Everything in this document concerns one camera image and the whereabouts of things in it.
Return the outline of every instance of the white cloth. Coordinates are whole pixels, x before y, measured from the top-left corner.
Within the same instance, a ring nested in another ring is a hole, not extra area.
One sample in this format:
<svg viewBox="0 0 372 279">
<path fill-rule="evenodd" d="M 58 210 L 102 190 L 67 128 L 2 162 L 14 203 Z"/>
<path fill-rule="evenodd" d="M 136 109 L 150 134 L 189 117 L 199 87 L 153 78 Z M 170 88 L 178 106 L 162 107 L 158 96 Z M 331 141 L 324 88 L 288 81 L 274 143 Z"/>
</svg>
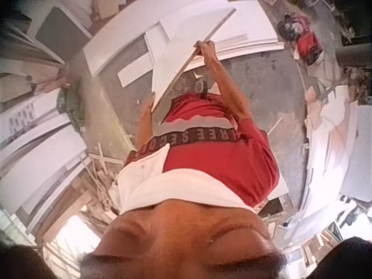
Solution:
<svg viewBox="0 0 372 279">
<path fill-rule="evenodd" d="M 130 163 L 118 175 L 118 188 L 110 189 L 120 214 L 155 205 L 168 199 L 254 210 L 222 182 L 193 169 L 163 173 L 169 144 L 137 162 Z"/>
</svg>

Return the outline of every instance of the man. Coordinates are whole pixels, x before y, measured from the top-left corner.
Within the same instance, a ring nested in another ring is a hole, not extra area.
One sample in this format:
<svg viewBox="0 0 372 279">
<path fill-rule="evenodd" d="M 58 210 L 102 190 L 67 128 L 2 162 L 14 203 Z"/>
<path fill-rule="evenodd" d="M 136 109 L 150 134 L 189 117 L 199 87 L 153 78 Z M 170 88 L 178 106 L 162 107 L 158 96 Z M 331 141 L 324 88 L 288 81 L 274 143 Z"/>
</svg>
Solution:
<svg viewBox="0 0 372 279">
<path fill-rule="evenodd" d="M 247 97 L 198 42 L 221 95 L 172 102 L 158 136 L 152 101 L 138 152 L 118 176 L 121 215 L 82 262 L 82 278 L 276 278 L 284 257 L 253 207 L 278 183 Z"/>
</svg>

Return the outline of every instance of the red shirt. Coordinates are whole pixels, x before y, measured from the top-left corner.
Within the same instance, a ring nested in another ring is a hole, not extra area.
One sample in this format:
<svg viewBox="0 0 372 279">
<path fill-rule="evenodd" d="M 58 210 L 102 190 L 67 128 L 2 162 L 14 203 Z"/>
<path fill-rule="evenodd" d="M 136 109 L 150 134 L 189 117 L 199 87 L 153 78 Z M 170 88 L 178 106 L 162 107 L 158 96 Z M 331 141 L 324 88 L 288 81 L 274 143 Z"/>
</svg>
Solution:
<svg viewBox="0 0 372 279">
<path fill-rule="evenodd" d="M 232 121 L 221 96 L 209 94 L 208 98 L 187 94 L 173 100 L 165 122 L 189 120 L 196 115 Z M 256 206 L 278 184 L 278 167 L 266 133 L 253 121 L 241 120 L 237 131 L 241 134 L 237 142 L 195 142 L 171 147 L 163 171 L 200 170 L 221 181 L 248 206 Z"/>
</svg>

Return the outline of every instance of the red bag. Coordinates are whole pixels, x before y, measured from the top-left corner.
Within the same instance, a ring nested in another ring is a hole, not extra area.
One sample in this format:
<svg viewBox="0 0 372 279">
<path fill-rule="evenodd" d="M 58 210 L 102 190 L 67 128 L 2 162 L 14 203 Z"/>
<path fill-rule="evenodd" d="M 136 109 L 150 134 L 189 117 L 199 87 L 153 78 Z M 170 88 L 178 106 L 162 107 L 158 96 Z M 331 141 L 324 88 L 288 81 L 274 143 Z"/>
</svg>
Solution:
<svg viewBox="0 0 372 279">
<path fill-rule="evenodd" d="M 308 32 L 299 37 L 297 40 L 297 48 L 300 57 L 305 60 L 308 65 L 314 64 L 323 51 L 314 32 Z"/>
</svg>

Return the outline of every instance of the workshop floor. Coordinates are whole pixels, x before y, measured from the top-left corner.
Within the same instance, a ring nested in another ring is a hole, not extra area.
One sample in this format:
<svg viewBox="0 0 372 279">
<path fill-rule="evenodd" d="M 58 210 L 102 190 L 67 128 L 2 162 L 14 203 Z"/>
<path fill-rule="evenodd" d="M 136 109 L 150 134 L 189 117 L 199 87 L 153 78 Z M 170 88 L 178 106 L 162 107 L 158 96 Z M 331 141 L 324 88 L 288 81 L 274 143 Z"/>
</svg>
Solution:
<svg viewBox="0 0 372 279">
<path fill-rule="evenodd" d="M 278 0 L 274 7 L 261 3 L 276 27 L 288 11 L 284 0 Z M 324 12 L 325 7 L 316 7 L 313 11 L 316 15 L 317 9 L 321 10 L 322 17 L 328 17 L 328 11 Z M 325 22 L 323 18 L 317 20 L 321 28 L 329 23 L 329 18 Z M 324 37 L 327 49 L 332 49 L 328 46 L 333 46 L 332 42 L 326 39 L 327 35 Z M 125 159 L 128 151 L 134 148 L 140 107 L 151 94 L 152 73 L 142 76 L 126 88 L 121 87 L 117 73 L 146 52 L 145 40 L 140 37 L 121 51 L 96 79 L 90 76 L 82 52 L 69 64 L 70 70 L 83 78 L 82 93 L 87 107 L 84 139 L 90 151 L 96 153 L 95 146 L 101 142 L 106 156 Z M 297 65 L 290 47 L 283 51 L 228 59 L 223 64 L 251 100 L 259 128 L 269 131 L 282 117 L 282 122 L 269 139 L 292 203 L 298 208 L 306 177 L 304 93 L 305 88 L 313 84 L 313 79 L 307 77 L 306 70 Z M 156 111 L 155 122 L 165 116 L 171 99 L 193 90 L 195 82 L 192 72 L 184 73 Z"/>
</svg>

